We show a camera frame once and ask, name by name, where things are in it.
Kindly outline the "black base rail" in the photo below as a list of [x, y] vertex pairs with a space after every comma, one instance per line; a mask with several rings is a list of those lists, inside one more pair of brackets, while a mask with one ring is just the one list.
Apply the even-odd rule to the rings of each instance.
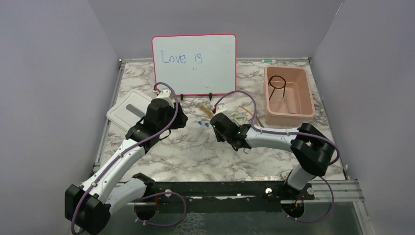
[[283, 181], [154, 182], [145, 195], [135, 199], [134, 211], [142, 214], [216, 212], [281, 212], [283, 203], [313, 200], [311, 184], [300, 193], [287, 190]]

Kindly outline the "pink plastic bin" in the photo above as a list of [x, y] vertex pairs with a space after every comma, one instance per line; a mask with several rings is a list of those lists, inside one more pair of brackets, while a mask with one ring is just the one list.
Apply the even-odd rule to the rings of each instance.
[[[285, 97], [296, 114], [278, 113], [277, 105], [282, 100], [282, 89], [276, 90], [269, 101], [273, 88], [268, 80], [273, 75], [280, 75], [287, 81]], [[276, 85], [281, 86], [282, 81], [277, 78]], [[306, 69], [300, 67], [269, 65], [264, 69], [264, 95], [265, 95], [265, 122], [267, 125], [295, 127], [312, 119], [315, 116], [315, 105]]]

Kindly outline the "pink-framed whiteboard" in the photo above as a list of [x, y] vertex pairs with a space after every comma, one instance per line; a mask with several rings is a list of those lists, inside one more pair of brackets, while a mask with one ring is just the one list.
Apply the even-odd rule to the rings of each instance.
[[222, 95], [236, 90], [237, 37], [232, 33], [152, 38], [155, 82], [177, 95]]

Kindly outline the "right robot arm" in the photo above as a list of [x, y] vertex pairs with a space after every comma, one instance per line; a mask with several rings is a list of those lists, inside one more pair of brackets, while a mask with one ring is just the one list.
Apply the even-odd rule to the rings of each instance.
[[227, 115], [217, 113], [210, 120], [218, 142], [227, 142], [237, 151], [241, 148], [272, 148], [291, 152], [299, 162], [282, 186], [288, 199], [299, 196], [306, 184], [326, 174], [337, 146], [310, 123], [299, 128], [272, 129], [251, 124], [237, 125]]

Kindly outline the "yellow rubber tubing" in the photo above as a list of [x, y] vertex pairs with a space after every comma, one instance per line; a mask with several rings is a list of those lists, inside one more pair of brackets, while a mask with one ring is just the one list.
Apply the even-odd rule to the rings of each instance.
[[[253, 116], [253, 113], [252, 113], [250, 110], [248, 110], [247, 108], [245, 108], [244, 106], [239, 105], [239, 107], [240, 107], [241, 109], [245, 110], [245, 111], [246, 111], [248, 114], [250, 114], [251, 116]], [[255, 123], [256, 123], [256, 124], [259, 124], [259, 125], [262, 127], [261, 123], [258, 121], [258, 119], [257, 119], [257, 118], [255, 118]]]

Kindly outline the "black metal ring support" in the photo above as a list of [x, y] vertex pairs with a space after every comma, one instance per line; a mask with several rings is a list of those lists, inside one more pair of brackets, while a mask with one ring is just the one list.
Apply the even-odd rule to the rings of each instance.
[[[282, 81], [281, 86], [276, 85], [276, 79], [277, 78], [279, 78]], [[281, 90], [281, 89], [282, 89], [282, 98], [285, 98], [287, 81], [284, 77], [282, 77], [280, 75], [273, 75], [269, 78], [268, 85], [273, 88], [271, 94], [269, 95], [269, 99], [268, 99], [269, 101], [273, 98], [276, 90]]]

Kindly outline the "white plastic bin lid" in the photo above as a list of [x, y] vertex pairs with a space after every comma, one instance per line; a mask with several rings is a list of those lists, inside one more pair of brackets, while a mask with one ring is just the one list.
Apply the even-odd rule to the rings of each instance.
[[145, 116], [152, 98], [139, 90], [131, 90], [106, 113], [106, 117], [126, 133]]

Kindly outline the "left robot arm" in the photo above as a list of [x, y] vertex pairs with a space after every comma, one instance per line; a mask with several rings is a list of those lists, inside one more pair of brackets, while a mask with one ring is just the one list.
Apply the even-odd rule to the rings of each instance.
[[187, 120], [179, 101], [153, 99], [145, 116], [129, 129], [112, 157], [80, 186], [70, 185], [66, 189], [64, 216], [71, 222], [71, 233], [97, 235], [111, 216], [131, 201], [150, 200], [154, 188], [145, 180], [133, 178], [122, 186], [117, 184], [161, 140], [162, 133], [184, 128]]

